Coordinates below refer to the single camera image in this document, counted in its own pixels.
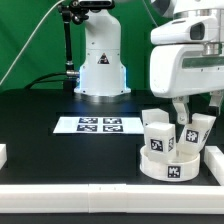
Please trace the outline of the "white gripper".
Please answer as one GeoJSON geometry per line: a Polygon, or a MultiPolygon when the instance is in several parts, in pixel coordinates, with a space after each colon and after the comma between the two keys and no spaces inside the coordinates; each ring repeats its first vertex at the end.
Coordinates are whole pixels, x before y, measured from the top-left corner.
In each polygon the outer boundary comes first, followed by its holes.
{"type": "Polygon", "coordinates": [[[205,57],[201,44],[162,45],[150,58],[150,89],[156,97],[173,98],[177,122],[189,123],[189,97],[210,92],[208,112],[218,117],[224,101],[223,56],[205,57]]]}

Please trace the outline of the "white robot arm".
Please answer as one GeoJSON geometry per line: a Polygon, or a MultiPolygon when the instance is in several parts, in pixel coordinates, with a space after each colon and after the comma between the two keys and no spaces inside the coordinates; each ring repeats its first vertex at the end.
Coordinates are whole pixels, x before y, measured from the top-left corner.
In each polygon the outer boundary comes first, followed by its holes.
{"type": "MultiPolygon", "coordinates": [[[[86,59],[77,91],[94,99],[128,91],[120,62],[121,27],[107,10],[112,0],[78,0],[89,10],[86,59]]],[[[224,96],[224,0],[151,0],[172,20],[151,31],[150,89],[170,98],[180,124],[189,122],[187,103],[209,92],[210,106],[220,112],[224,96]]]]}

